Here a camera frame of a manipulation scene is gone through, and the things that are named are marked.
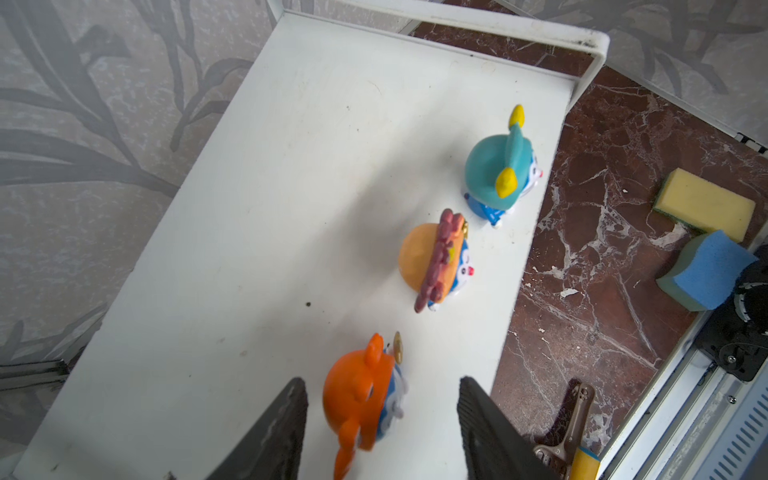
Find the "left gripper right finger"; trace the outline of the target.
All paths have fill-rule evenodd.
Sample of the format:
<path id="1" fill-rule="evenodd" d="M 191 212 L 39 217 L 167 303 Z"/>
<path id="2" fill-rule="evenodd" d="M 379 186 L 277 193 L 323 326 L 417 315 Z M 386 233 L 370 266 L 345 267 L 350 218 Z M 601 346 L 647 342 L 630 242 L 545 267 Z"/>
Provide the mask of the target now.
<path id="1" fill-rule="evenodd" d="M 457 413 L 468 479 L 557 479 L 472 377 L 460 380 Z"/>

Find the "orange blue cat figurine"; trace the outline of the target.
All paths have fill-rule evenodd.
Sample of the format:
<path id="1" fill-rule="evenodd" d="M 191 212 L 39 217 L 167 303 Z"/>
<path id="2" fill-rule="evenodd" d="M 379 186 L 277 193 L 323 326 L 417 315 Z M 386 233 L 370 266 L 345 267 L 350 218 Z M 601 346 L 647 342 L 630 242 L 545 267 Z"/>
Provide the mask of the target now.
<path id="1" fill-rule="evenodd" d="M 376 333 L 365 348 L 337 360 L 326 376 L 323 410 L 339 443 L 335 479 L 345 478 L 356 453 L 373 450 L 403 417 L 408 392 L 401 370 L 403 351 L 400 333 L 390 343 Z"/>

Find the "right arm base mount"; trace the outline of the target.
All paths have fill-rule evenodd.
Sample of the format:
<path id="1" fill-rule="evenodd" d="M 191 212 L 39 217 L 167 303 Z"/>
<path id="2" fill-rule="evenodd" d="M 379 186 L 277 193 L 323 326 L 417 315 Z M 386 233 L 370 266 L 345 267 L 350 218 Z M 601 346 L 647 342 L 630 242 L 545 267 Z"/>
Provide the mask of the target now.
<path id="1" fill-rule="evenodd" d="M 751 382 L 767 359 L 767 245 L 732 295 L 709 316 L 694 345 L 727 373 Z"/>

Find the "small figurine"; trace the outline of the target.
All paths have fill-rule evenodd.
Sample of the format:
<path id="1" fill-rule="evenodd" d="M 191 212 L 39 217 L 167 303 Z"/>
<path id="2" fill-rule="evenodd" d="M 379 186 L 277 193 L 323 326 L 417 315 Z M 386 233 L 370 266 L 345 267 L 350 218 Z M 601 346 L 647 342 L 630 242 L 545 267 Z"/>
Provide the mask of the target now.
<path id="1" fill-rule="evenodd" d="M 461 213 L 446 208 L 437 223 L 424 223 L 403 241 L 398 268 L 416 292 L 414 311 L 436 311 L 475 275 L 468 243 L 469 225 Z"/>

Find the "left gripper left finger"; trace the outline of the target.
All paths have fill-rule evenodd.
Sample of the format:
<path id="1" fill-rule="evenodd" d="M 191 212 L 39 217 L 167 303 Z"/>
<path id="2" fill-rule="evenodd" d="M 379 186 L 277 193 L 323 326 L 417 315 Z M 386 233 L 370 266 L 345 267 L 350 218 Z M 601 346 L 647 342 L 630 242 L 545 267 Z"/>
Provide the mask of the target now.
<path id="1" fill-rule="evenodd" d="M 305 382 L 294 377 L 208 479 L 297 479 L 307 410 Z"/>

